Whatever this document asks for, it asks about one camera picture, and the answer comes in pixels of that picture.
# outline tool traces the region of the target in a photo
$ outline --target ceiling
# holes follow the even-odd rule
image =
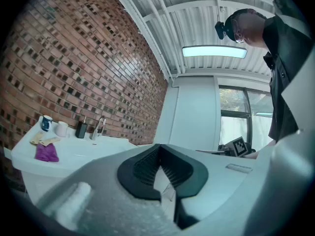
[[[266,51],[246,44],[236,44],[228,37],[220,40],[215,24],[225,20],[236,10],[254,8],[272,17],[274,7],[270,0],[120,0],[139,27],[153,50],[164,75],[167,69],[176,75],[209,72],[250,78],[267,82],[270,69],[263,60]],[[192,45],[229,45],[244,47],[248,53],[244,59],[231,57],[183,57],[182,48]]]

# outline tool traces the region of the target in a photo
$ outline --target black window frame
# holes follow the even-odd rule
[[[248,97],[248,91],[250,92],[257,92],[263,93],[265,95],[271,96],[270,92],[251,89],[251,88],[243,88],[243,87],[234,87],[234,86],[224,86],[219,85],[219,89],[231,89],[231,90],[239,90],[242,91],[245,95],[247,105],[248,105],[248,113],[247,112],[238,112],[238,111],[231,111],[231,110],[221,110],[221,117],[233,117],[233,118],[245,118],[247,119],[247,143],[252,145],[252,109],[250,99]]]

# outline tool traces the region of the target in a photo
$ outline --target black shirt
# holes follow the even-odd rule
[[[274,112],[269,137],[278,142],[298,129],[281,93],[302,67],[314,43],[298,30],[286,25],[277,15],[265,21],[263,39],[270,51],[264,60],[272,71],[270,93]]]

